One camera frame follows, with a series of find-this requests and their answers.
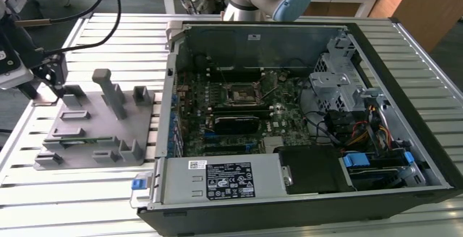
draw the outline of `white sticker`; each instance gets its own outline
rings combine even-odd
[[[244,193],[253,192],[253,187],[241,188]]]
[[[189,160],[188,169],[205,169],[207,164],[208,164],[207,160]]]
[[[260,40],[260,35],[248,35],[247,36],[248,41],[259,41]]]

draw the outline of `motherboard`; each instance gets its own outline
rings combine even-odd
[[[279,146],[309,145],[313,135],[297,101],[303,81],[284,69],[179,73],[183,156],[272,153]]]

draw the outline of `green circuit board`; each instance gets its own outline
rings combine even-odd
[[[280,70],[263,71],[256,82],[211,82],[207,75],[185,73],[177,90],[180,95],[184,157],[231,155],[228,151],[208,152],[215,147],[245,146],[245,153],[265,153],[264,137],[280,136],[284,145],[309,145],[312,143],[307,124],[297,105],[301,89],[300,78],[287,77]],[[259,129],[252,134],[216,135],[211,109],[257,101],[271,110],[267,119],[259,120]]]

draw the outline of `blue latch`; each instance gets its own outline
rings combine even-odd
[[[146,179],[133,179],[132,180],[132,190],[142,190],[148,188]]]
[[[415,162],[412,153],[409,151],[405,151],[404,156],[405,156],[408,164],[412,164],[412,162]]]
[[[368,166],[369,161],[364,153],[349,153],[343,157],[345,167]]]

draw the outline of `aluminum extrusion table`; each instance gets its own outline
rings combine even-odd
[[[114,14],[80,19],[65,46],[100,41]],[[153,166],[156,113],[167,60],[165,23],[219,20],[217,16],[125,14],[113,38],[100,47],[72,52],[68,84],[100,90],[90,81],[94,68],[109,68],[121,88],[156,90],[146,162],[141,166],[34,171],[33,158],[58,107],[28,106],[0,152],[0,236],[159,236],[129,206],[130,180]],[[369,18],[307,17],[305,22],[355,21],[396,77],[457,168],[463,171],[463,96],[400,24]],[[367,66],[365,74],[372,77]],[[213,236],[460,236],[463,199],[416,207],[389,219],[269,229]]]

